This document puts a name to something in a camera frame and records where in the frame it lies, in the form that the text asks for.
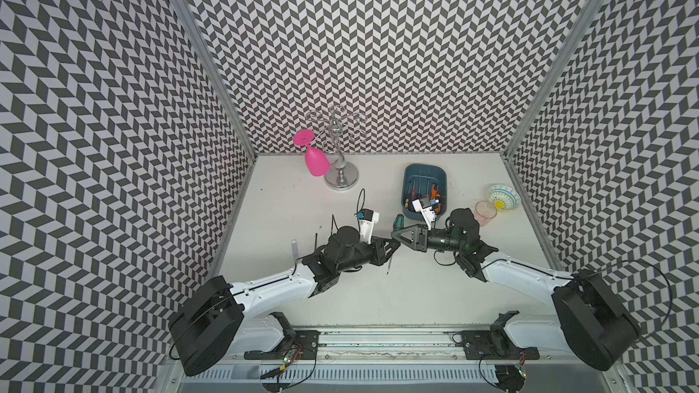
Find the black yellow grip screwdriver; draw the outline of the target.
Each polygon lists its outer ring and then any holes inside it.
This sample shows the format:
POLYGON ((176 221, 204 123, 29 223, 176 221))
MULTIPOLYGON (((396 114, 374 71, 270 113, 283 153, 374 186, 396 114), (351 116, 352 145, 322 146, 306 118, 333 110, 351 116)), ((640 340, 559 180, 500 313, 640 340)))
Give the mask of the black yellow grip screwdriver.
POLYGON ((409 180, 409 181, 405 184, 405 193, 404 193, 404 199, 403 199, 403 207, 404 207, 405 209, 409 209, 409 208, 410 208, 411 197, 412 197, 412 181, 409 180))

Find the black orange collar screwdriver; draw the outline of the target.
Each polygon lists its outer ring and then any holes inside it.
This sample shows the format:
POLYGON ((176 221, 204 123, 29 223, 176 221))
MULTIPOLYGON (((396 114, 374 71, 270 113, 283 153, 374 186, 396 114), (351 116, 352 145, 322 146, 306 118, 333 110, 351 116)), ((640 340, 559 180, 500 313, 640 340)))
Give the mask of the black orange collar screwdriver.
POLYGON ((438 184, 431 186, 430 200, 431 203, 439 203, 441 201, 440 186, 438 184))

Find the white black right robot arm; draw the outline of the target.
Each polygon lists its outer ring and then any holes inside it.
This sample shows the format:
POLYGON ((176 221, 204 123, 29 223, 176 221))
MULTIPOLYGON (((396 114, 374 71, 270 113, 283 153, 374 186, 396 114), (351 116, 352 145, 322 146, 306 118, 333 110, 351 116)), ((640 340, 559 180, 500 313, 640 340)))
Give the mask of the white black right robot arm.
POLYGON ((607 371, 640 340, 639 322, 601 273, 544 269, 518 260, 484 242, 480 229, 471 209, 455 209, 443 229, 427 223, 408 226, 398 215, 391 236, 414 251, 451 252, 468 277, 509 287, 553 310, 525 319, 505 315, 493 322, 495 341, 570 352, 589 367, 607 371))

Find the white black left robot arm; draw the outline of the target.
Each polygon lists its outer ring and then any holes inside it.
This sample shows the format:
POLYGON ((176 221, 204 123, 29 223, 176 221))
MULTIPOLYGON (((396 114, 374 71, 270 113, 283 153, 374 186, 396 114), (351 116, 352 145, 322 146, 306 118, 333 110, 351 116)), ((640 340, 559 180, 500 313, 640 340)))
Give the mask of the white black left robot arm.
POLYGON ((185 375, 196 376, 216 365, 234 341, 256 329, 277 307, 324 293, 341 274, 358 267, 381 266, 399 247, 391 238, 366 242, 354 227, 341 227, 289 270, 236 283, 222 276, 211 278, 169 318, 172 349, 185 375))

